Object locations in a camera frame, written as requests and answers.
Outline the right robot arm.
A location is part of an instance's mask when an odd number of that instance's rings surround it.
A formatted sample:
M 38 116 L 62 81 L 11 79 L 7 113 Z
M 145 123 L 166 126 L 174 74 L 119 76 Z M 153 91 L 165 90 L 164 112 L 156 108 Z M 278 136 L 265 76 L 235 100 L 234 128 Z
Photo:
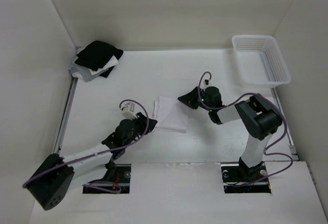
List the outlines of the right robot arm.
M 260 181 L 258 176 L 265 148 L 272 135 L 282 125 L 283 118 L 274 104 L 261 94 L 245 95 L 249 99 L 224 105 L 217 87 L 196 87 L 177 100 L 191 109 L 201 107 L 207 110 L 210 120 L 217 125 L 235 120 L 242 121 L 248 132 L 248 140 L 239 158 L 237 173 L 243 183 L 251 183 Z

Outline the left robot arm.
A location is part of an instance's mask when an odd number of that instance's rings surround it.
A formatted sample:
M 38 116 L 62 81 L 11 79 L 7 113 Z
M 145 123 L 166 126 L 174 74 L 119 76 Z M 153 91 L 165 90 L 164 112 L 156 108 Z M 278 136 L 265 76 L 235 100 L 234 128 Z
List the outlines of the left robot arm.
M 140 112 L 134 118 L 123 119 L 113 133 L 91 149 L 69 156 L 49 155 L 23 187 L 43 210 L 51 210 L 75 187 L 95 187 L 101 181 L 112 181 L 115 161 L 156 125 L 157 120 Z

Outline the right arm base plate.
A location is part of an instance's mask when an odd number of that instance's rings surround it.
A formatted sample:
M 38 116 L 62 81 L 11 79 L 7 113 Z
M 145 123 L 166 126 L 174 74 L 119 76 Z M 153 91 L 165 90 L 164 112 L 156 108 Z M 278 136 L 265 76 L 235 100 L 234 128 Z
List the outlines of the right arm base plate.
M 221 174 L 223 181 L 223 189 L 225 193 L 268 193 L 271 194 L 271 186 L 268 179 L 261 179 L 267 176 L 267 169 L 265 163 L 248 175 L 245 175 L 245 171 L 242 167 L 236 164 L 221 164 Z

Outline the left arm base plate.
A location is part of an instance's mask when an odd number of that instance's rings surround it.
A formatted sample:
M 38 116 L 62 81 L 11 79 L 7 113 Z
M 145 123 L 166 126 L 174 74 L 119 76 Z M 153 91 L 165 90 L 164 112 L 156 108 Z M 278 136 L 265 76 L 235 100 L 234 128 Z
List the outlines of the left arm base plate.
M 102 178 L 96 178 L 83 186 L 83 194 L 129 194 L 131 164 L 108 165 Z

